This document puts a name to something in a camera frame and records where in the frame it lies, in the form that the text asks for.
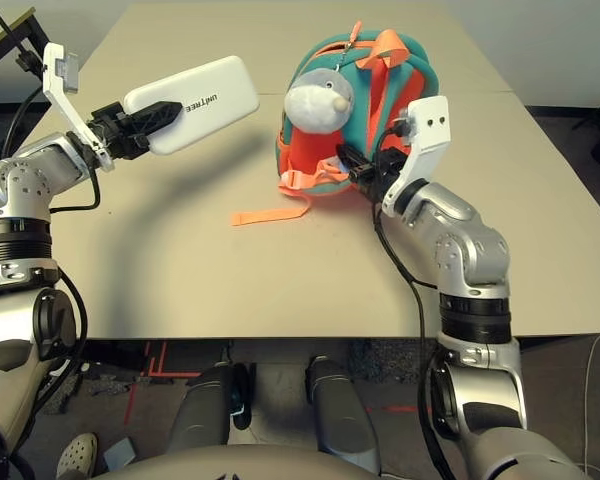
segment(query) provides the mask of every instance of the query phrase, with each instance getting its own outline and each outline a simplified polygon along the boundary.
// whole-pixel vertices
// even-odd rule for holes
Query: green fabric
[[[328,193],[336,193],[340,190],[344,190],[350,184],[351,182],[349,180],[344,180],[340,183],[323,183],[322,185],[316,185],[313,188],[307,188],[302,191],[308,195],[325,195]]]

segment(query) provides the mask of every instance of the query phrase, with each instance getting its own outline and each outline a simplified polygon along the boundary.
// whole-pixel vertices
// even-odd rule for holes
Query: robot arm
[[[371,166],[349,147],[338,152],[359,190],[431,249],[441,316],[430,374],[434,427],[459,443],[471,478],[581,479],[562,452],[526,429],[504,238],[482,223],[474,207],[429,183],[451,141],[449,127],[445,97],[420,99],[392,130],[410,146],[408,157],[388,149]]]
[[[77,63],[60,45],[45,49],[44,92],[72,131],[52,134],[0,160],[0,456],[16,446],[54,359],[76,345],[69,297],[54,288],[52,198],[110,171],[115,158],[149,150],[147,135],[171,124],[182,105],[157,102],[127,115],[119,103],[85,124],[65,96],[77,90]]]

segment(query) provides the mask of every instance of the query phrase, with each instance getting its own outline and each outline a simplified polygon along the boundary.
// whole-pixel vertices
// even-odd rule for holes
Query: white wall
[[[0,0],[0,8],[33,5],[49,38],[84,62],[126,6],[139,1]],[[600,0],[429,1],[449,6],[525,104],[600,104]],[[37,85],[29,77],[5,58],[0,102],[22,100]]]

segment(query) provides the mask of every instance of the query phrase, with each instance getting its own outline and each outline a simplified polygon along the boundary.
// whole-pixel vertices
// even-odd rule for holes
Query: unitree logo
[[[205,105],[209,105],[211,102],[215,102],[217,99],[218,95],[214,93],[209,97],[201,97],[200,100],[198,100],[197,102],[193,102],[191,105],[187,105],[186,107],[184,107],[184,109],[187,112],[193,112],[198,108],[202,108]]]

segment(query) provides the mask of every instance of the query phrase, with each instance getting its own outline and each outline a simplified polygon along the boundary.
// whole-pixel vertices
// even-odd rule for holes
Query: floor
[[[27,122],[35,124],[38,117],[30,115]],[[9,119],[9,115],[0,115],[0,142]],[[571,126],[577,121],[573,118],[536,120],[600,204],[600,165],[589,155],[599,138],[597,130],[585,126],[572,132]],[[594,339],[557,340],[529,348],[522,356],[530,428],[545,435],[577,462],[583,460],[585,371]],[[190,348],[196,351],[197,344],[192,343]],[[252,426],[243,432],[232,430],[230,443],[279,443],[314,449],[311,409],[305,401],[303,385],[306,363],[312,355],[326,352],[347,364],[350,348],[347,340],[237,341],[233,360],[258,364],[257,393]],[[407,350],[411,354],[412,346],[405,345]],[[387,351],[395,355],[396,345]],[[202,357],[196,361],[201,364],[215,361],[212,354]],[[404,363],[408,356],[402,357]],[[355,385],[378,435],[383,471],[410,479],[438,478],[421,440],[416,414],[410,408],[415,405],[412,380],[409,375],[382,379],[376,376],[371,381],[357,379]],[[123,382],[122,388],[102,385],[100,380],[85,379],[77,395],[70,399],[65,414],[39,415],[21,451],[39,479],[54,478],[62,449],[76,434],[85,431],[97,433],[101,453],[124,437],[133,442],[138,459],[163,452],[187,388],[185,381],[139,383],[126,423],[129,384]],[[398,411],[388,408],[396,405],[402,408]],[[600,341],[591,362],[588,413],[589,462],[600,468]],[[445,444],[444,448],[457,478],[466,478],[455,446]],[[104,471],[101,457],[97,471]],[[590,475],[594,480],[600,479],[596,471],[590,470]]]

